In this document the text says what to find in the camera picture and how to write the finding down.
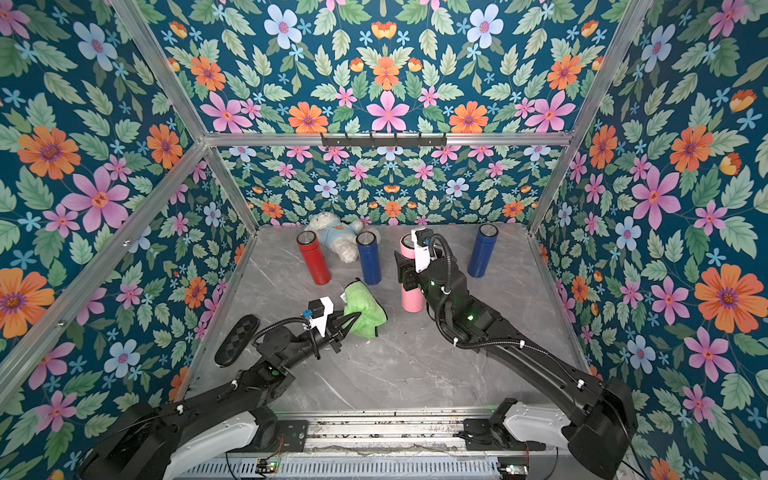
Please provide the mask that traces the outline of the pink thermos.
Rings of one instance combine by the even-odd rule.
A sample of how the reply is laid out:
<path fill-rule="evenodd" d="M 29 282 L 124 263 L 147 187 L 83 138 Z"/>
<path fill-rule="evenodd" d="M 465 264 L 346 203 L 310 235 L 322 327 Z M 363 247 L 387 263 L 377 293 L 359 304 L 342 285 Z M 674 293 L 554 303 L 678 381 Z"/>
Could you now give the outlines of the pink thermos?
<path fill-rule="evenodd" d="M 415 258 L 414 243 L 411 234 L 405 234 L 400 240 L 400 253 L 408 258 Z M 425 308 L 425 299 L 418 289 L 401 289 L 401 303 L 406 312 L 419 313 Z"/>

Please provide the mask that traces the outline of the green microfiber cloth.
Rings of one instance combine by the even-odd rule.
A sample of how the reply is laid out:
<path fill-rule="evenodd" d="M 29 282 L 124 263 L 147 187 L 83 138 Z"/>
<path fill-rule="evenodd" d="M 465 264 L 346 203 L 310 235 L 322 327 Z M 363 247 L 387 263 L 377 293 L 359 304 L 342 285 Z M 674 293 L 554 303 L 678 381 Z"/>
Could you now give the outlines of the green microfiber cloth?
<path fill-rule="evenodd" d="M 387 314 L 374 298 L 366 284 L 357 279 L 344 290 L 344 314 L 359 313 L 360 316 L 350 328 L 350 333 L 361 338 L 373 339 L 378 335 L 378 328 L 387 322 Z"/>

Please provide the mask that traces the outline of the dark blue thermos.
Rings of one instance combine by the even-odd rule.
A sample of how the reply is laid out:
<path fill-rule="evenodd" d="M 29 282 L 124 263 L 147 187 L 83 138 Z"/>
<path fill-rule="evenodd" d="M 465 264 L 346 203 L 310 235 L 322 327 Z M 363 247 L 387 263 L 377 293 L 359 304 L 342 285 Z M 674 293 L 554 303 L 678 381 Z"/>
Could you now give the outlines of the dark blue thermos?
<path fill-rule="evenodd" d="M 363 280 L 368 285 L 381 282 L 381 266 L 378 251 L 378 239 L 371 231 L 362 231 L 356 237 Z"/>

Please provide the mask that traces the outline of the red thermos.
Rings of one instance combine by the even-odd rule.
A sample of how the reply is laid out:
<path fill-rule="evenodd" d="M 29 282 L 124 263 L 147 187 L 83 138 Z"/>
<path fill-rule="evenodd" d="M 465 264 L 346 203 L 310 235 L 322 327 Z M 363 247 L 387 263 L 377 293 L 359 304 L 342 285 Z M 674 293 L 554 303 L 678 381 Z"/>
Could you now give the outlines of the red thermos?
<path fill-rule="evenodd" d="M 311 230 L 302 231 L 297 235 L 296 243 L 314 283 L 317 285 L 329 283 L 331 274 L 317 234 Z"/>

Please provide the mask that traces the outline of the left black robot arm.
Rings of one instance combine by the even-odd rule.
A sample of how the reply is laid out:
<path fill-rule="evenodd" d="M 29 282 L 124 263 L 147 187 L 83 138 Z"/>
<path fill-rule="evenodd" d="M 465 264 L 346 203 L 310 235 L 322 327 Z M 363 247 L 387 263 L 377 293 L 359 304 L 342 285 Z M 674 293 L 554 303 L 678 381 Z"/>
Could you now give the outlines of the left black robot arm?
<path fill-rule="evenodd" d="M 241 449 L 265 432 L 269 404 L 294 381 L 292 367 L 338 351 L 357 312 L 333 312 L 323 329 L 288 318 L 254 332 L 259 360 L 229 382 L 188 399 L 131 406 L 112 424 L 76 470 L 78 479 L 174 479 L 216 456 Z"/>

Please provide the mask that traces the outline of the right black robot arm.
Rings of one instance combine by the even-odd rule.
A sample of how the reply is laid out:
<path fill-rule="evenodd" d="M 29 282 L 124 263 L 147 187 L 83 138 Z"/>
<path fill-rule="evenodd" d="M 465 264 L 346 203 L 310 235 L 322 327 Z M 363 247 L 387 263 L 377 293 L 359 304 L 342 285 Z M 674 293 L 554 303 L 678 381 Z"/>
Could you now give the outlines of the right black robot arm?
<path fill-rule="evenodd" d="M 536 409 L 515 402 L 500 408 L 503 430 L 519 442 L 565 448 L 592 474 L 614 478 L 633 449 L 638 427 L 629 386 L 570 365 L 472 295 L 443 235 L 416 228 L 410 236 L 413 257 L 395 255 L 398 281 L 423 296 L 441 336 L 458 349 L 486 353 L 553 404 Z"/>

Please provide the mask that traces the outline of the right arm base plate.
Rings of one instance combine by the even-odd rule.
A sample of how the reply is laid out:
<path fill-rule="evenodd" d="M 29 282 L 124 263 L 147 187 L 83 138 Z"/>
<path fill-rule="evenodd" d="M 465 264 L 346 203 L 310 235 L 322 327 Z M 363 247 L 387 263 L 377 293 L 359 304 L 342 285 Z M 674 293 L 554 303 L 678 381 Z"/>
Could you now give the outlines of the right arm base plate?
<path fill-rule="evenodd" d="M 506 450 L 509 446 L 501 425 L 487 418 L 464 419 L 457 436 L 464 440 L 468 451 Z"/>

